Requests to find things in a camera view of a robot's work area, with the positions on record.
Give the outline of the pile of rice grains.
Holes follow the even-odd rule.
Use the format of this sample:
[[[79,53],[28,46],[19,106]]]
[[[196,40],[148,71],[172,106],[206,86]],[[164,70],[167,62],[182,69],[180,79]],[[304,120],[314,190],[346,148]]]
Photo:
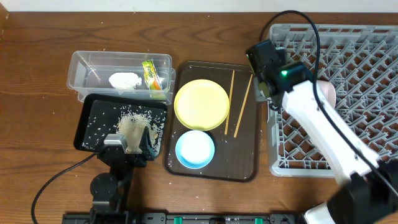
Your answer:
[[[108,134],[123,134],[127,140],[126,153],[140,154],[142,151],[139,143],[147,126],[155,156],[158,156],[166,117],[167,112],[162,108],[97,102],[93,104],[88,116],[83,139],[78,143],[79,148],[95,151]]]

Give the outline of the light blue bowl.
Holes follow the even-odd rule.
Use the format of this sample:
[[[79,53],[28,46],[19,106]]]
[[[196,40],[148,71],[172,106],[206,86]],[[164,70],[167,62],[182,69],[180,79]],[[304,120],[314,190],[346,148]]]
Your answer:
[[[206,132],[191,130],[178,138],[175,154],[179,163],[184,167],[201,169],[213,159],[215,144]]]

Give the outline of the black plastic tray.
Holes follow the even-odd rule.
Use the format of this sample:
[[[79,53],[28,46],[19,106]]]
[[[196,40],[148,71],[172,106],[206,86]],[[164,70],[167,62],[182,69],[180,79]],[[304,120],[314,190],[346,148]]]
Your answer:
[[[163,103],[93,93],[84,100],[73,145],[80,151],[99,152],[107,135],[122,134],[127,141],[125,152],[140,154],[141,136],[148,128],[154,157],[158,157],[166,121]]]

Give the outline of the green orange snack wrapper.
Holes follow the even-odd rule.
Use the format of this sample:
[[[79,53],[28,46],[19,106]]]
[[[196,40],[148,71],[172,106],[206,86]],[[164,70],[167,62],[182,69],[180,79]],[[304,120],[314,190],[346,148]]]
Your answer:
[[[144,81],[147,88],[150,90],[150,97],[153,100],[164,100],[165,93],[162,91],[163,87],[153,61],[143,61],[142,66],[144,69]]]

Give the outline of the yellow round plate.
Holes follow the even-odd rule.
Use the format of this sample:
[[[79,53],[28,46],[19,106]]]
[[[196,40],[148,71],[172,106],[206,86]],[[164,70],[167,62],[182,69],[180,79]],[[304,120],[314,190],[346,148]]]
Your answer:
[[[174,111],[185,127],[209,131],[225,121],[229,111],[229,96],[214,81],[193,80],[178,90],[174,99]]]

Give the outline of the white tissue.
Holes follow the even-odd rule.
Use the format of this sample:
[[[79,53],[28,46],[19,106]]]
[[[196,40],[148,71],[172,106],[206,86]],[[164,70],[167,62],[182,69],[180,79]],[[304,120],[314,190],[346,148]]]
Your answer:
[[[119,72],[109,77],[109,82],[115,89],[135,90],[142,85],[142,78],[135,73]]]

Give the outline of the wooden chopstick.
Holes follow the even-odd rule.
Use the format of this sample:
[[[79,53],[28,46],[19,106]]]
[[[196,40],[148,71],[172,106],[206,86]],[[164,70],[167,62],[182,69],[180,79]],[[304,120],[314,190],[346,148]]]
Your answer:
[[[230,89],[229,89],[229,111],[228,111],[228,115],[226,117],[224,135],[228,134],[229,116],[230,116],[230,109],[231,109],[231,102],[232,102],[232,95],[233,95],[233,87],[234,87],[234,75],[235,75],[235,70],[233,70],[232,77],[231,77],[231,84],[230,84]]]
[[[238,121],[237,121],[237,124],[236,124],[236,129],[235,129],[234,136],[233,136],[234,138],[236,138],[237,135],[238,135],[238,131],[239,131],[239,128],[240,128],[241,120],[242,120],[244,109],[245,109],[245,106],[246,106],[249,90],[250,90],[250,87],[251,87],[252,78],[253,78],[253,74],[251,74],[249,82],[248,82],[248,85],[246,87],[245,95],[244,95],[243,102],[242,102],[242,105],[241,105],[241,109],[240,109],[240,112],[239,112]]]

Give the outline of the pale pink bowl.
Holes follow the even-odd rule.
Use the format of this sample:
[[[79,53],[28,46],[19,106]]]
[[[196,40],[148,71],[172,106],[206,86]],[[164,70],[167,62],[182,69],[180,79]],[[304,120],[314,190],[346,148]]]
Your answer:
[[[321,80],[317,81],[317,85],[320,87],[329,104],[334,108],[336,106],[335,87],[332,85],[332,83]]]

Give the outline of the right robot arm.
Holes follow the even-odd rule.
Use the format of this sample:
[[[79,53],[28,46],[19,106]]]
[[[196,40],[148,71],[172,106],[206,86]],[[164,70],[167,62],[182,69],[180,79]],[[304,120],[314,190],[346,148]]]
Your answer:
[[[306,223],[375,223],[397,211],[397,162],[385,163],[343,121],[301,62],[265,68],[264,93],[305,130],[340,188]]]

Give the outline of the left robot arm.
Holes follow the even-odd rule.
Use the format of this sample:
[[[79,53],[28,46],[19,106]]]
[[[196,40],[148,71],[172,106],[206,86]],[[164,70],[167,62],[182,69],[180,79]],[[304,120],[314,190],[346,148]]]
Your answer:
[[[145,167],[155,159],[149,128],[145,127],[139,141],[140,154],[128,154],[123,134],[109,134],[97,158],[109,166],[109,172],[97,175],[90,185],[93,206],[90,223],[139,223],[140,216],[126,209],[133,170]]]

